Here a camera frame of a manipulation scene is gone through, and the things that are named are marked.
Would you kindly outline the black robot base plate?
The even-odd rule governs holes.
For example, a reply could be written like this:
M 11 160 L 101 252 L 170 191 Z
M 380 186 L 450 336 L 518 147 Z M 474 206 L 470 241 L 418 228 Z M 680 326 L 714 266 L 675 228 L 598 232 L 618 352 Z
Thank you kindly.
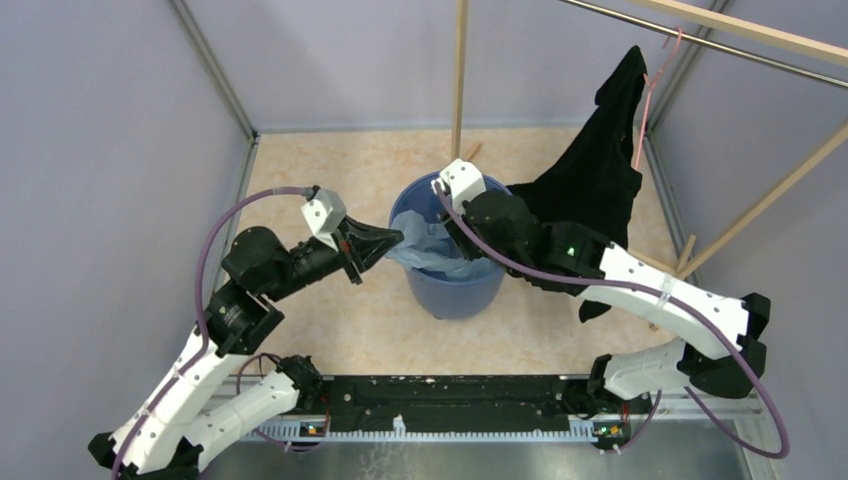
M 339 375 L 291 413 L 328 419 L 333 433 L 388 432 L 396 418 L 412 433 L 530 433 L 650 408 L 648 396 L 622 400 L 561 375 Z

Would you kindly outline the light blue trash bag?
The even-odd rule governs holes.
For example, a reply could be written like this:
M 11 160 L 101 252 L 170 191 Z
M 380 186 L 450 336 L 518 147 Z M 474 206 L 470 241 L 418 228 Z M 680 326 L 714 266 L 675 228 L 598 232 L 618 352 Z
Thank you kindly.
M 407 271 L 451 282 L 478 280 L 500 271 L 486 258 L 465 259 L 441 223 L 428 223 L 413 210 L 395 215 L 390 228 L 399 230 L 404 239 L 386 257 Z

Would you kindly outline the blue plastic trash bin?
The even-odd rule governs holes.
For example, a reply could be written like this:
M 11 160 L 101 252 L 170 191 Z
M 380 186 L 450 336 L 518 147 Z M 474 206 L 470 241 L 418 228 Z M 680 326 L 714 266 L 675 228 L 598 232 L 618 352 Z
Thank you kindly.
M 426 174 L 401 191 L 390 210 L 389 226 L 395 215 L 407 210 L 421 214 L 428 223 L 440 223 L 439 215 L 444 209 L 430 185 L 436 176 L 435 172 Z M 431 316 L 441 320 L 460 320 L 479 314 L 494 300 L 504 279 L 503 269 L 497 266 L 500 271 L 496 274 L 464 282 L 439 280 L 416 270 L 401 268 L 414 298 Z

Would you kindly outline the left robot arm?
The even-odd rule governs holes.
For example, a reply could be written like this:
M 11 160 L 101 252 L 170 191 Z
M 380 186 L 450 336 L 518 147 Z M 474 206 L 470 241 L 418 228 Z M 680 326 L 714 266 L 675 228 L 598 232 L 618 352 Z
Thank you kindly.
M 209 336 L 194 329 L 171 372 L 123 426 L 89 443 L 95 461 L 120 479 L 195 479 L 230 445 L 273 416 L 308 413 L 322 397 L 310 358 L 293 355 L 259 384 L 210 412 L 202 409 L 221 383 L 245 363 L 282 322 L 274 307 L 310 284 L 344 271 L 358 284 L 404 239 L 402 232 L 345 217 L 332 246 L 311 237 L 286 249 L 268 228 L 242 231 L 222 262 L 229 280 L 203 312 Z

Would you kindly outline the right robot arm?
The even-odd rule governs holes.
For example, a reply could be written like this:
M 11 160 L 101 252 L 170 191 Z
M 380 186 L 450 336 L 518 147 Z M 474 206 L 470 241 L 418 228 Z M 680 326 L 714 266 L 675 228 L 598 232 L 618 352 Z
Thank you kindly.
M 506 255 L 480 237 L 468 212 L 459 213 L 436 188 L 454 232 L 476 253 L 534 286 L 607 304 L 673 333 L 659 346 L 598 357 L 586 385 L 589 404 L 612 412 L 647 392 L 683 388 L 725 398 L 756 394 L 774 405 L 762 382 L 767 348 L 761 340 L 771 303 L 759 294 L 723 296 L 646 264 L 620 245 L 581 226 L 535 225 L 525 245 L 538 260 Z

